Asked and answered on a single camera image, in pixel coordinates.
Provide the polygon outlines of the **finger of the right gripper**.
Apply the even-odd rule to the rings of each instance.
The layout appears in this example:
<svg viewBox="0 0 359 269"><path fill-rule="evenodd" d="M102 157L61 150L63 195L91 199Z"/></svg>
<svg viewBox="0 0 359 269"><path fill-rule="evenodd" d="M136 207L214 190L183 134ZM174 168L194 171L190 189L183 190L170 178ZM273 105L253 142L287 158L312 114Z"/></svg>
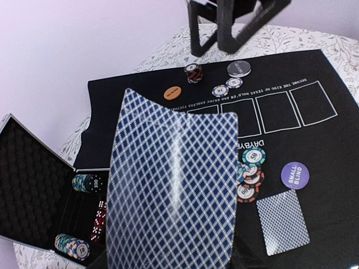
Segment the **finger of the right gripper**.
<svg viewBox="0 0 359 269"><path fill-rule="evenodd" d="M261 1L252 19L237 34L232 35L235 1L217 2L218 48L228 54L237 52L265 24L286 8L290 1Z"/></svg>
<svg viewBox="0 0 359 269"><path fill-rule="evenodd" d="M192 55L204 55L217 42L217 1L188 1Z"/></svg>

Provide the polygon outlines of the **black round dealer button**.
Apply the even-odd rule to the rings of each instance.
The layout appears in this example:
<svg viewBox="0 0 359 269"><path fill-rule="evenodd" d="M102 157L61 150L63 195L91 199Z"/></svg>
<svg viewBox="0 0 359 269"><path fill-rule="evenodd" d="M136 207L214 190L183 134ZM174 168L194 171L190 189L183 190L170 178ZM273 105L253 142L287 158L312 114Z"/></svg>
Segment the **black round dealer button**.
<svg viewBox="0 0 359 269"><path fill-rule="evenodd" d="M237 60L227 66L227 73L234 78L247 76L251 72L251 65L247 61Z"/></svg>

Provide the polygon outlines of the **red black chip stack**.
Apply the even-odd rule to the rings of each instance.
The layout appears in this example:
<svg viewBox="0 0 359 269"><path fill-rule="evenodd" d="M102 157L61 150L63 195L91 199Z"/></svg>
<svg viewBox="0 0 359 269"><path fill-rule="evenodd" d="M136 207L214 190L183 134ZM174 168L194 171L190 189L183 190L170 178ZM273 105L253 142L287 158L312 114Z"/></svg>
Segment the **red black chip stack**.
<svg viewBox="0 0 359 269"><path fill-rule="evenodd" d="M202 67L197 63L187 65L184 72L187 76L187 82L190 84L196 84L203 78Z"/></svg>

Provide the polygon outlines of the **blue ten chip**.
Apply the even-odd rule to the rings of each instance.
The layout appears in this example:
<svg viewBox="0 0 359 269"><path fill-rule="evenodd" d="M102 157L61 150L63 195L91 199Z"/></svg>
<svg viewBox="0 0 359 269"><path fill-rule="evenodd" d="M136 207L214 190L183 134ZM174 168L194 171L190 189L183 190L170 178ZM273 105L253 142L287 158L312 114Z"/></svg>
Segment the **blue ten chip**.
<svg viewBox="0 0 359 269"><path fill-rule="evenodd" d="M218 85L212 89L211 93L217 98L222 98L229 93L229 89L226 85Z"/></svg>
<svg viewBox="0 0 359 269"><path fill-rule="evenodd" d="M229 78L226 83L226 87L229 89L239 89L243 85L243 81L241 78Z"/></svg>

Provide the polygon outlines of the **orange big blind button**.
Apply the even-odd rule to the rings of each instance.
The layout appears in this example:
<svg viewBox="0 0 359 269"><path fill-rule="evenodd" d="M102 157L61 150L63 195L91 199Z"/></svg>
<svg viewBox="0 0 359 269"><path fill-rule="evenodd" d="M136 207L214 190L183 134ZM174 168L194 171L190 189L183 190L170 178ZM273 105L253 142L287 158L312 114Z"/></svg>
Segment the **orange big blind button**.
<svg viewBox="0 0 359 269"><path fill-rule="evenodd" d="M172 86L165 90L163 97L166 100L174 100L178 98L182 93L182 89L179 86Z"/></svg>

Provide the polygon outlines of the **chip pile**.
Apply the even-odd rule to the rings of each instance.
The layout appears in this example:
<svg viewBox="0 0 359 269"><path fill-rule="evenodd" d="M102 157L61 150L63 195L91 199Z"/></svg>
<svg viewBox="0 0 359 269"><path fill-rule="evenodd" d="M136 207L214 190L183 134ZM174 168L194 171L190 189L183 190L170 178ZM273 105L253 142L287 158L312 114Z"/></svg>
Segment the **chip pile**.
<svg viewBox="0 0 359 269"><path fill-rule="evenodd" d="M265 174L262 164L266 160L266 152L260 147L246 149L237 162L237 202L251 203L256 200Z"/></svg>

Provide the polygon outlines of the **purple small blind button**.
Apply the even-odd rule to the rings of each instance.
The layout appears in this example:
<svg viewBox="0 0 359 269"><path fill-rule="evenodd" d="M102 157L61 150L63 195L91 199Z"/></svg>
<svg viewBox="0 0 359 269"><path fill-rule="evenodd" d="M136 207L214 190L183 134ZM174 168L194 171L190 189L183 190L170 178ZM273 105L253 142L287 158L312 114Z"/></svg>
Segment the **purple small blind button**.
<svg viewBox="0 0 359 269"><path fill-rule="evenodd" d="M310 179L308 168L299 162L285 164L280 173L282 183L289 189L305 188Z"/></svg>

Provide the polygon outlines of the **blue playing card deck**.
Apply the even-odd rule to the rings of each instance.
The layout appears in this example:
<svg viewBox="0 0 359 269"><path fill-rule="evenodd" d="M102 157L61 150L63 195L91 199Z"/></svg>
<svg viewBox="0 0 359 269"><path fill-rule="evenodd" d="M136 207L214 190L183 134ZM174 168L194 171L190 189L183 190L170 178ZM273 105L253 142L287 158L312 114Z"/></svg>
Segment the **blue playing card deck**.
<svg viewBox="0 0 359 269"><path fill-rule="evenodd" d="M179 113L125 91L107 190L109 268L229 266L237 131L234 113Z"/></svg>

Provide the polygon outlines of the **green poker chip stack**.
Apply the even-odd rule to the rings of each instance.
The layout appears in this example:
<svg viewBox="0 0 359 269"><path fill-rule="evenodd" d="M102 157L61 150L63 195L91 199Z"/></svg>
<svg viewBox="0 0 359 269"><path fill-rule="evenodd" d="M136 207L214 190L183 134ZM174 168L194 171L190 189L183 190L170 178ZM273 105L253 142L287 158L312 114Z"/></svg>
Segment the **green poker chip stack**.
<svg viewBox="0 0 359 269"><path fill-rule="evenodd" d="M94 174L78 174L72 178L75 191L84 193L100 193L104 190L104 180Z"/></svg>

